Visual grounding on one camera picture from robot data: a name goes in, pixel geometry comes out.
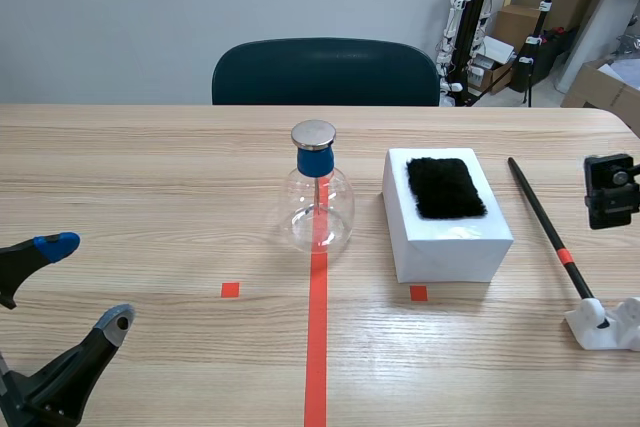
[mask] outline black rod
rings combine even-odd
[[[533,31],[533,35],[532,37],[539,37],[540,34],[542,33],[542,28],[544,27],[544,22],[547,19],[547,15],[548,12],[540,12],[540,15],[538,16],[538,22],[536,23],[536,27]],[[531,52],[531,48],[534,47],[531,44],[524,44],[524,46],[522,46],[522,48],[520,49],[520,52],[518,53],[518,56],[516,57],[516,60],[513,61],[513,66],[511,67],[511,69],[508,69],[506,72],[504,72],[500,77],[498,77],[498,79],[496,79],[495,81],[493,81],[493,83],[487,87],[480,95],[478,95],[477,97],[475,97],[472,102],[468,102],[467,105],[469,107],[472,107],[476,102],[478,102],[482,97],[484,97],[485,95],[487,95],[491,89],[493,89],[496,85],[498,85],[498,82],[500,82],[502,79],[504,79],[507,74],[511,71],[514,70],[519,62],[520,62],[520,58],[521,57],[532,57],[534,59],[534,62],[537,58],[537,54],[538,51],[537,49],[535,49],[533,51],[533,54],[530,54]],[[531,107],[531,93],[532,93],[532,78],[533,78],[533,71],[534,71],[535,67],[534,65],[530,65],[529,66],[529,74],[528,74],[528,86],[529,86],[529,107]]]
[[[518,167],[517,162],[511,157],[509,157],[509,167],[511,168],[511,172],[513,172],[513,175],[515,176],[516,180],[520,184],[520,187],[522,188],[524,195],[527,197],[527,200],[529,200],[529,203],[531,204],[531,208],[535,212],[536,217],[538,217],[538,220],[540,221],[542,228],[544,229],[545,233],[547,234],[547,237],[551,241],[551,245],[553,245],[553,248],[558,254],[558,257],[560,258],[560,261],[564,265],[564,268],[567,270],[567,273],[571,278],[571,282],[573,282],[573,285],[575,286],[576,290],[580,294],[580,297],[583,299],[593,299],[594,296],[591,293],[591,289],[589,289],[589,286],[587,285],[584,278],[582,277],[582,274],[580,274],[578,267],[573,262],[573,259],[571,258],[571,254],[564,246],[562,239],[558,235],[558,232],[556,232],[556,229],[553,227],[551,220],[547,216],[547,213],[544,211],[544,208],[542,207],[542,204],[536,197],[536,194],[533,192],[533,189],[529,185],[527,178],[522,173],[522,170],[520,170],[520,167]]]
[[[455,50],[451,59],[453,69],[447,77],[450,84],[462,84],[462,92],[452,92],[451,95],[456,101],[456,106],[463,106],[466,103],[466,95],[469,92],[467,80],[467,64],[471,58],[471,46],[478,29],[478,22],[482,14],[484,0],[472,0],[462,12],[458,36],[456,37]]]

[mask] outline white wall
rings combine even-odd
[[[448,4],[0,0],[0,102],[206,104],[220,56],[259,39],[383,39],[433,56]]]

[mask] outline chair backrest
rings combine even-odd
[[[283,39],[229,50],[213,73],[214,104],[437,106],[439,78],[419,50],[359,39]]]

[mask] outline black sponge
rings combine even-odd
[[[413,159],[407,162],[409,186],[418,212],[427,219],[481,217],[487,208],[460,159]]]

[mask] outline red tape line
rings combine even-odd
[[[329,204],[328,184],[318,179],[320,205]],[[311,273],[309,280],[309,329],[307,380],[304,395],[304,427],[327,425],[327,304],[328,256],[322,242],[327,238],[327,211],[316,209],[313,218]]]

